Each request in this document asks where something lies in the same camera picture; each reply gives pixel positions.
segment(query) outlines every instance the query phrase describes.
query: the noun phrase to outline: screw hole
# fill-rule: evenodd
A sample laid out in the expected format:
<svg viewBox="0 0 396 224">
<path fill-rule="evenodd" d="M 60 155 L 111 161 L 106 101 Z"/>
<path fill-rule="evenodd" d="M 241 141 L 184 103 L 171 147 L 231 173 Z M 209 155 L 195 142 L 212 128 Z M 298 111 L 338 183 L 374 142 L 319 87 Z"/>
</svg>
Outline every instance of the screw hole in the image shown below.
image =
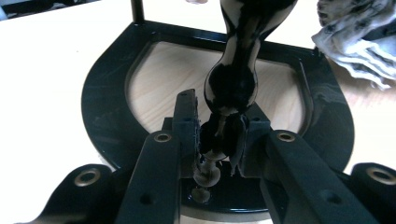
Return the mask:
<svg viewBox="0 0 396 224">
<path fill-rule="evenodd" d="M 322 190 L 319 195 L 327 203 L 341 204 L 343 201 L 336 193 L 329 189 Z"/>
<path fill-rule="evenodd" d="M 151 205 L 151 204 L 155 204 L 155 201 L 153 199 L 153 197 L 151 197 L 151 195 L 145 193 L 140 197 L 140 202 L 143 205 Z"/>
<path fill-rule="evenodd" d="M 87 187 L 100 179 L 100 171 L 92 168 L 82 171 L 75 178 L 75 185 L 78 187 Z"/>
<path fill-rule="evenodd" d="M 385 185 L 396 185 L 396 176 L 389 173 L 386 170 L 379 169 L 376 167 L 370 167 L 366 171 L 367 175 L 373 180 L 385 184 Z"/>
<path fill-rule="evenodd" d="M 167 142 L 167 141 L 171 140 L 171 138 L 172 138 L 172 136 L 171 136 L 170 134 L 167 134 L 167 133 L 159 133 L 159 134 L 157 134 L 157 135 L 154 137 L 154 140 L 155 140 L 156 142 L 163 143 L 163 142 Z"/>
<path fill-rule="evenodd" d="M 277 138 L 283 142 L 293 142 L 296 138 L 289 133 L 279 133 Z"/>
</svg>

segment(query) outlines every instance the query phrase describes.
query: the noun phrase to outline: gray fabric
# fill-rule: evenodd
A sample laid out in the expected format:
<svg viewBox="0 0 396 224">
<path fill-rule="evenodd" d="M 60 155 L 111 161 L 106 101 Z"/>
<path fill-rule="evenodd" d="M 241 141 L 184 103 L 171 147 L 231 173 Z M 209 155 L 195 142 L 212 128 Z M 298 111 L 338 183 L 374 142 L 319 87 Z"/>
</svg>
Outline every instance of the gray fabric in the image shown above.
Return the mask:
<svg viewBox="0 0 396 224">
<path fill-rule="evenodd" d="M 396 19 L 396 0 L 319 0 L 318 14 L 323 28 L 312 40 L 324 54 L 380 89 L 395 84 L 396 37 L 362 38 Z"/>
</svg>

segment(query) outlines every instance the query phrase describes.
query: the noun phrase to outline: horseshoe-shaped base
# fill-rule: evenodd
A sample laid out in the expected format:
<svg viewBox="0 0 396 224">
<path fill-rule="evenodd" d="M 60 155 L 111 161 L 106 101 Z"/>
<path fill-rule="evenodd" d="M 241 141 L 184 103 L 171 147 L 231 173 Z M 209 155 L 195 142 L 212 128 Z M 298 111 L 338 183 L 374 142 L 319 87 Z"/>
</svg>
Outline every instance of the horseshoe-shaped base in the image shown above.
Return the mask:
<svg viewBox="0 0 396 224">
<path fill-rule="evenodd" d="M 149 133 L 132 114 L 125 87 L 131 79 L 130 74 L 133 74 L 142 62 L 150 46 L 160 41 L 223 51 L 226 36 L 151 21 L 132 23 L 92 67 L 82 93 L 84 124 L 100 154 L 116 172 L 126 176 L 132 174 Z M 305 105 L 304 124 L 299 134 L 330 167 L 342 171 L 352 153 L 353 121 L 345 97 L 326 58 L 316 50 L 268 42 L 262 43 L 258 58 L 286 63 L 296 71 Z M 247 187 L 249 193 L 252 194 L 251 188 L 256 188 L 260 193 L 258 183 L 254 179 L 236 178 L 230 181 L 237 181 L 238 184 L 242 184 L 240 181 L 249 182 L 248 185 L 256 186 Z M 189 179 L 182 181 L 182 189 L 190 187 Z M 235 214 L 248 215 L 267 211 L 262 199 L 251 202 L 250 199 L 246 200 L 241 203 L 245 206 L 244 209 L 229 209 L 230 202 L 239 200 L 238 197 L 244 198 L 245 192 L 229 197 L 229 201 L 220 202 L 216 205 L 216 210 L 203 205 L 193 207 L 188 201 L 190 194 L 187 190 L 182 190 L 182 193 L 182 206 L 185 207 L 182 214 L 183 211 L 190 211 L 186 215 L 197 218 L 227 221 Z M 204 212 L 191 212 L 194 209 L 206 210 L 206 214 L 222 213 L 224 216 L 208 217 Z"/>
</svg>

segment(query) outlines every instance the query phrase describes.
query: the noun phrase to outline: wooden surface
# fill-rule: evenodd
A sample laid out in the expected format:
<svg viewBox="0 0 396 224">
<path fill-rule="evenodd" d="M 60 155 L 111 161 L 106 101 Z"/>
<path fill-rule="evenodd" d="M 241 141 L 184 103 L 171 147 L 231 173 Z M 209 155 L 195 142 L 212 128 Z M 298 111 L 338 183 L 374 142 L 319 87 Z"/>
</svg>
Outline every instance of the wooden surface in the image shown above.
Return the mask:
<svg viewBox="0 0 396 224">
<path fill-rule="evenodd" d="M 67 174 L 81 165 L 101 162 L 83 125 L 81 91 L 94 62 L 132 21 L 129 2 L 101 0 L 0 21 L 0 223 L 34 219 Z M 144 2 L 149 20 L 225 30 L 219 0 L 202 6 L 184 0 Z M 319 28 L 316 3 L 299 1 L 269 40 L 313 48 L 310 36 Z M 137 98 L 132 110 L 141 115 L 148 130 L 158 130 L 163 117 L 172 115 L 179 90 L 195 88 L 202 102 L 205 76 L 219 57 L 218 52 L 157 46 L 131 83 L 131 97 Z M 275 128 L 298 130 L 302 109 L 292 71 L 268 62 L 257 62 L 256 69 L 261 82 L 258 102 Z M 373 89 L 342 68 L 335 66 L 334 71 L 355 121 L 350 164 L 376 161 L 396 168 L 396 89 Z M 205 103 L 200 103 L 199 111 L 205 121 Z"/>
</svg>

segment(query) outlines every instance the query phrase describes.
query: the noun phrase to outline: vertical pole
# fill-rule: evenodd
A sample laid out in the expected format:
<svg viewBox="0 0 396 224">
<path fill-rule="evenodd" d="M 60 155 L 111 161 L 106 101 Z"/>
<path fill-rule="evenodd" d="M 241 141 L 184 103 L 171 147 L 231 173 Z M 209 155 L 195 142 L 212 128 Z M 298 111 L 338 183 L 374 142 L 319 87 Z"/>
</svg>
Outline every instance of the vertical pole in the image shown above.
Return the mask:
<svg viewBox="0 0 396 224">
<path fill-rule="evenodd" d="M 143 0 L 131 0 L 134 22 L 137 24 L 143 24 L 145 22 L 145 12 L 143 10 L 142 1 Z"/>
</svg>

